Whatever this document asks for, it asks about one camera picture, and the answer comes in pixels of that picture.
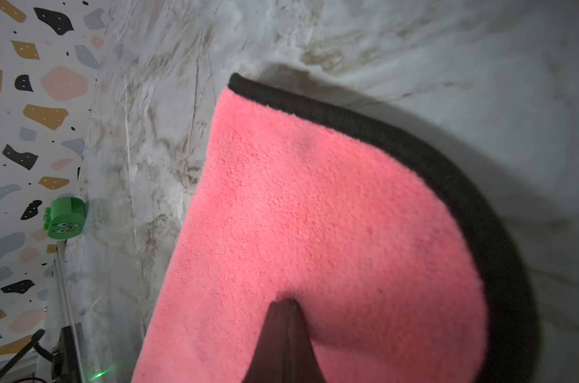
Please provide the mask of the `pink grey dishcloth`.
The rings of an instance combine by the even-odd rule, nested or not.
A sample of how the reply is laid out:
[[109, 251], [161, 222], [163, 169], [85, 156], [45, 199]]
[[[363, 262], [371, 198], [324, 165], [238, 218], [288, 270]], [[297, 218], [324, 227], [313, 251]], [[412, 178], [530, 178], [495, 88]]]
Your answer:
[[323, 382], [528, 382], [538, 310], [464, 172], [389, 124], [234, 74], [135, 382], [244, 382], [272, 302]]

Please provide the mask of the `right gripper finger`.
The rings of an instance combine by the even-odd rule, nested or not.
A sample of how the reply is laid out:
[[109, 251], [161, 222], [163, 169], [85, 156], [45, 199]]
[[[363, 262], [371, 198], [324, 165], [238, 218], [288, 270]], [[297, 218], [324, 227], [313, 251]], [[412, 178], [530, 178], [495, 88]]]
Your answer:
[[308, 327], [297, 301], [272, 302], [244, 382], [323, 382]]

